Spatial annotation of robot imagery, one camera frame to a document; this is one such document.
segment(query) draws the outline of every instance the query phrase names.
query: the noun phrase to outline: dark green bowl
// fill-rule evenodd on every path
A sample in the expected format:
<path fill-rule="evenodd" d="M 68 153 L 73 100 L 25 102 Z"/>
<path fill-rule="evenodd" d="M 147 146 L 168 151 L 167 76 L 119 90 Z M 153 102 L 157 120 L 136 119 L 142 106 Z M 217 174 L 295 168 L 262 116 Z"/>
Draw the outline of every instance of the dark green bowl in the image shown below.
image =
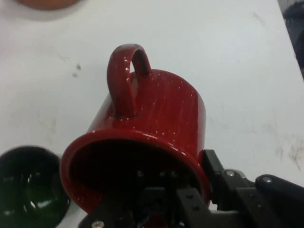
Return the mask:
<path fill-rule="evenodd" d="M 37 146 L 21 146 L 0 156 L 0 227 L 54 228 L 70 199 L 59 177 L 60 159 Z"/>

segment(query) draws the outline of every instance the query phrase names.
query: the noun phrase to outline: white table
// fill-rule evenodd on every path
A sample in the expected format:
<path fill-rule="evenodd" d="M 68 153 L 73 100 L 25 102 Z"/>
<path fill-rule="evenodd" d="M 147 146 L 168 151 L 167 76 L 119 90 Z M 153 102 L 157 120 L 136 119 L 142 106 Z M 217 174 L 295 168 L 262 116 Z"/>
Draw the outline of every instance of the white table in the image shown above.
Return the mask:
<path fill-rule="evenodd" d="M 0 152 L 61 155 L 108 93 L 111 52 L 138 43 L 152 68 L 199 91 L 206 148 L 226 168 L 304 186 L 304 83 L 276 0 L 83 0 L 54 12 L 0 0 L 0 33 Z M 84 216 L 73 205 L 59 227 Z"/>

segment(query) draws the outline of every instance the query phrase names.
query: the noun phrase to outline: mug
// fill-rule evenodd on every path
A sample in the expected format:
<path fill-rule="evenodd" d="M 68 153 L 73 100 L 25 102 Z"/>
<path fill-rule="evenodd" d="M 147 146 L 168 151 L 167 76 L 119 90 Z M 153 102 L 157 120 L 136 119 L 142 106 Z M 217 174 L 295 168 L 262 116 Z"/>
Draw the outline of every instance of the mug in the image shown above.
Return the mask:
<path fill-rule="evenodd" d="M 38 10 L 57 10 L 73 5 L 79 0 L 18 0 Z"/>
<path fill-rule="evenodd" d="M 57 227 L 70 205 L 59 163 L 39 146 L 20 146 L 0 156 L 0 227 Z"/>
<path fill-rule="evenodd" d="M 175 74 L 152 70 L 136 44 L 112 53 L 107 83 L 110 94 L 88 132 L 63 154 L 60 175 L 68 195 L 90 213 L 105 194 L 129 190 L 138 171 L 149 177 L 176 171 L 190 175 L 209 203 L 200 165 L 206 111 L 199 93 Z"/>

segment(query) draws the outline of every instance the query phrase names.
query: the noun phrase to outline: speckled red enamel mug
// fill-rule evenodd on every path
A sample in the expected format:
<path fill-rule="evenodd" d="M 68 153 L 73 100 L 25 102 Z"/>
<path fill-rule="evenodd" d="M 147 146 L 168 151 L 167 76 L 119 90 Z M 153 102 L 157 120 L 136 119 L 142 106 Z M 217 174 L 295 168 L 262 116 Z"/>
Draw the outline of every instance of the speckled red enamel mug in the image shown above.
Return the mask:
<path fill-rule="evenodd" d="M 69 196 L 91 212 L 105 194 L 132 187 L 138 170 L 147 176 L 170 170 L 195 179 L 208 203 L 200 166 L 206 113 L 199 93 L 181 77 L 151 69 L 135 44 L 112 53 L 107 82 L 110 94 L 88 132 L 62 157 L 61 180 Z"/>

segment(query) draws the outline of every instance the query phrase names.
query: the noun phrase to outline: mug handle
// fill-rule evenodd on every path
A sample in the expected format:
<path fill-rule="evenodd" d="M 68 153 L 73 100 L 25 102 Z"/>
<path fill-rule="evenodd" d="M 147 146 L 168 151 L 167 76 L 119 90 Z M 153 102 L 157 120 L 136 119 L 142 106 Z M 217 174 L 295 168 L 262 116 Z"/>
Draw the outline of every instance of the mug handle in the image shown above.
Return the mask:
<path fill-rule="evenodd" d="M 114 50 L 109 60 L 107 82 L 115 115 L 118 117 L 134 117 L 137 114 L 130 75 L 131 62 L 136 77 L 151 74 L 148 57 L 140 45 L 125 44 Z"/>

